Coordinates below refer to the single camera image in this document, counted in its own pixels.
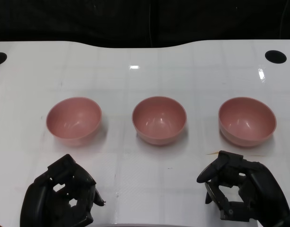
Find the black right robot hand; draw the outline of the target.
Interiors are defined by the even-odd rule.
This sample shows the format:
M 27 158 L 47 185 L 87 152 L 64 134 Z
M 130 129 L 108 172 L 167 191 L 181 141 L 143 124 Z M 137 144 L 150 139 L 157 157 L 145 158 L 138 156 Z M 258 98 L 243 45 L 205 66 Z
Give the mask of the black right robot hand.
M 290 208 L 284 193 L 270 170 L 259 162 L 221 150 L 197 182 L 205 184 L 205 203 L 215 202 L 222 220 L 254 219 L 264 227 L 290 227 Z M 237 186 L 242 201 L 229 201 L 220 186 Z

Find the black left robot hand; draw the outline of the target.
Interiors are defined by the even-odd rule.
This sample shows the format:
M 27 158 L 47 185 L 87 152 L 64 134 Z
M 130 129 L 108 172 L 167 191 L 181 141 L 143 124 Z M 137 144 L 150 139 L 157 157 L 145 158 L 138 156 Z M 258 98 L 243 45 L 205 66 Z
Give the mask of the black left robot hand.
M 66 154 L 28 187 L 20 214 L 22 227 L 85 227 L 93 205 L 105 201 L 92 176 Z

